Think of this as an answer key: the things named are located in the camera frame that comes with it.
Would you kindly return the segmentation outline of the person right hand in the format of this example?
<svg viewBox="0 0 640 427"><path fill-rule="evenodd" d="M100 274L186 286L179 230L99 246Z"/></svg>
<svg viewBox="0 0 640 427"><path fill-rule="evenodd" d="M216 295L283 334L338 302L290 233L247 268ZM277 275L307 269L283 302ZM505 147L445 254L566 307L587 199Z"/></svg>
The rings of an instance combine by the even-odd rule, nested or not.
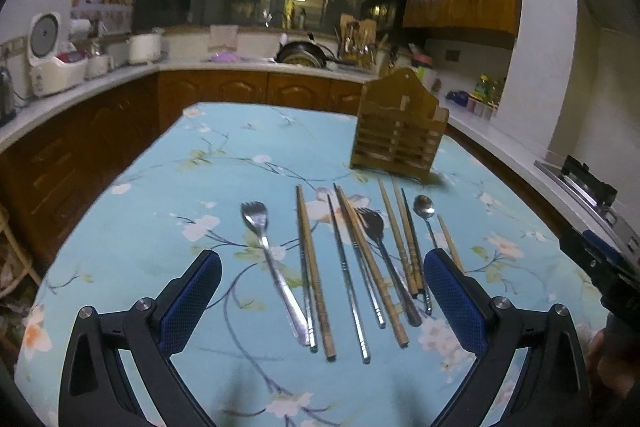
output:
<svg viewBox="0 0 640 427"><path fill-rule="evenodd" d="M606 352L605 330L591 339L586 355L588 374L611 389L620 399L626 399L639 380L639 367Z"/></svg>

